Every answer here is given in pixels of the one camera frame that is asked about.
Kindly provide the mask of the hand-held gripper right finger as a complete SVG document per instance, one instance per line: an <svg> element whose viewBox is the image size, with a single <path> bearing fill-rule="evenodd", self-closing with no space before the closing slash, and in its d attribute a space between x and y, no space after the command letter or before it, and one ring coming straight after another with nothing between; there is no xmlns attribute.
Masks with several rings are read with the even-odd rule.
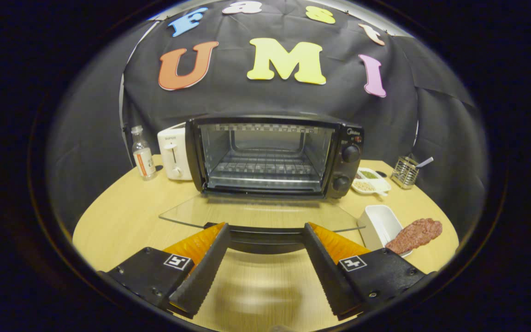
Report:
<svg viewBox="0 0 531 332"><path fill-rule="evenodd" d="M371 251L314 223L304 225L302 238L338 320L392 304L429 279L390 249Z"/></svg>

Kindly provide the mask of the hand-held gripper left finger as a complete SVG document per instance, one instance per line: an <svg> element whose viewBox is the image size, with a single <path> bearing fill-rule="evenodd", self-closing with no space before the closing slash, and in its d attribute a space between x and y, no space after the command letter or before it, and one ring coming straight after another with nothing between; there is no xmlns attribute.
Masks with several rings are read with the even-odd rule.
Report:
<svg viewBox="0 0 531 332"><path fill-rule="evenodd" d="M159 309L191 319L200 310L229 243L229 224L219 223L164 250L142 248L99 275Z"/></svg>

